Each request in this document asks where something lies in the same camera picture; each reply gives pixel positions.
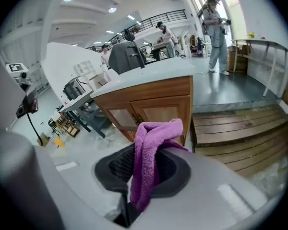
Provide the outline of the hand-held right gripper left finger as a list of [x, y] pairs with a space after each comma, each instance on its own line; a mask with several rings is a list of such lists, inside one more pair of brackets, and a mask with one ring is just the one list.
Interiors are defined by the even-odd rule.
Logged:
[[97, 162], [123, 148], [116, 145], [75, 157], [51, 158], [36, 146], [35, 154], [47, 189], [65, 230], [124, 230], [119, 193], [106, 190], [95, 176]]

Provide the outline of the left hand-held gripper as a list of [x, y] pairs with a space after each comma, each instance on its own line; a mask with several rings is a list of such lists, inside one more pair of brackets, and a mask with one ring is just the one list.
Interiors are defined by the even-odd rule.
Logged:
[[31, 81], [28, 68], [22, 63], [10, 63], [6, 64], [6, 70], [25, 92], [25, 97], [17, 109], [16, 117], [21, 118], [29, 113], [36, 113], [38, 111], [37, 87]]

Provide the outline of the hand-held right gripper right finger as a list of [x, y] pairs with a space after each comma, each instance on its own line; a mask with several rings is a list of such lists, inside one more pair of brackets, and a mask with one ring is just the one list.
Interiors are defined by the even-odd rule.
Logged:
[[187, 185], [173, 197], [151, 199], [132, 230], [255, 230], [282, 195], [264, 192], [221, 162], [169, 148], [191, 168]]

